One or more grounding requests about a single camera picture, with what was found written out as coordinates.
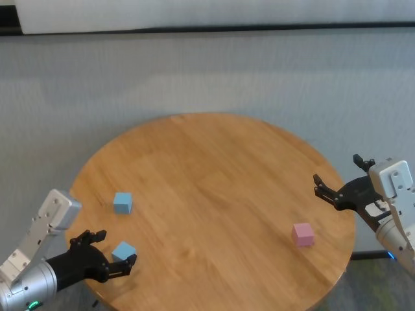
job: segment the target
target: wood grain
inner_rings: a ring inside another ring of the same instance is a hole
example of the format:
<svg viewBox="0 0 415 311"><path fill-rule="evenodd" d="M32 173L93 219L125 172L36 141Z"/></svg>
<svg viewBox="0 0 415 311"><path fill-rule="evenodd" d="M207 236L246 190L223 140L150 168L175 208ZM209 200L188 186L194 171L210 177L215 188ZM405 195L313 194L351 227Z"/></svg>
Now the wood grain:
<svg viewBox="0 0 415 311"><path fill-rule="evenodd" d="M139 251L131 276L87 281L116 310L307 310L342 275L355 238L349 211L317 199L313 174L341 180L305 141L231 114L173 116L102 147L71 189L83 208L67 238L106 229L110 258L122 240ZM113 212L131 192L131 215ZM309 222L311 248L293 223Z"/></svg>

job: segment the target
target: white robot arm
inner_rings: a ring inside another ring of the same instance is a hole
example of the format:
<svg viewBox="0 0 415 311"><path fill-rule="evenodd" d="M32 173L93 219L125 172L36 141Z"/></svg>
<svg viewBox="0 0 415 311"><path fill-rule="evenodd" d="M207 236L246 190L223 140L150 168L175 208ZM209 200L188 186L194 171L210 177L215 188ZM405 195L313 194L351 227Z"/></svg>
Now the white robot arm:
<svg viewBox="0 0 415 311"><path fill-rule="evenodd" d="M56 292L83 279L106 282L129 275L137 256L109 263L91 244L105 239L106 231L88 230L71 239L66 253L46 259L54 237L68 229L81 204L67 192L52 190L32 218L18 248L0 266L0 311L35 310Z"/></svg>
<svg viewBox="0 0 415 311"><path fill-rule="evenodd" d="M415 185L408 163L391 158L380 163L363 161L357 154L353 160L366 176L334 191L314 175L314 193L338 211L351 209L359 214L382 246L415 275Z"/></svg>

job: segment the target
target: floor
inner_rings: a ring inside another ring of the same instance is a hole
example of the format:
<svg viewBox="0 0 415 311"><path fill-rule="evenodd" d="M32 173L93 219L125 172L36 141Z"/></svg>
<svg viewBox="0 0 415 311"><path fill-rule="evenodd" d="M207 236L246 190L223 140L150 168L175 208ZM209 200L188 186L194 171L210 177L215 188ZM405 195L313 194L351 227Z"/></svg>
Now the floor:
<svg viewBox="0 0 415 311"><path fill-rule="evenodd" d="M331 293L314 311L415 310L415 282L392 259L355 260L349 263ZM39 310L108 311L92 304L95 297L84 284L60 292Z"/></svg>

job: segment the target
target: blue cube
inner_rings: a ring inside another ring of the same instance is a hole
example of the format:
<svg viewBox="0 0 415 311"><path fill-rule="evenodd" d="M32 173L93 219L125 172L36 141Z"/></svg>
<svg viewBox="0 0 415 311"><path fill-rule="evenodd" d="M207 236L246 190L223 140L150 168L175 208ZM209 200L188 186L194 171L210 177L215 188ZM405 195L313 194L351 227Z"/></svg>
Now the blue cube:
<svg viewBox="0 0 415 311"><path fill-rule="evenodd" d="M129 256L137 254L135 248L126 242L121 242L115 250L112 251L112 259L114 261L126 260Z"/></svg>
<svg viewBox="0 0 415 311"><path fill-rule="evenodd" d="M117 214L130 214L132 208L132 195L129 192L117 192L113 204Z"/></svg>

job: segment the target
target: green led light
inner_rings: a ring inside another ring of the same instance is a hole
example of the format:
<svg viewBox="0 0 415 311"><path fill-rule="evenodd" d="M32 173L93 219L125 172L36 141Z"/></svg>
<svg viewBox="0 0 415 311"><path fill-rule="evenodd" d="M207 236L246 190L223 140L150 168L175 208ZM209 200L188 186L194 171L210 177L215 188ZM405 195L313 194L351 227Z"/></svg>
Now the green led light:
<svg viewBox="0 0 415 311"><path fill-rule="evenodd" d="M32 310L35 306L38 306L39 301L33 301L30 305L29 305L29 310Z"/></svg>

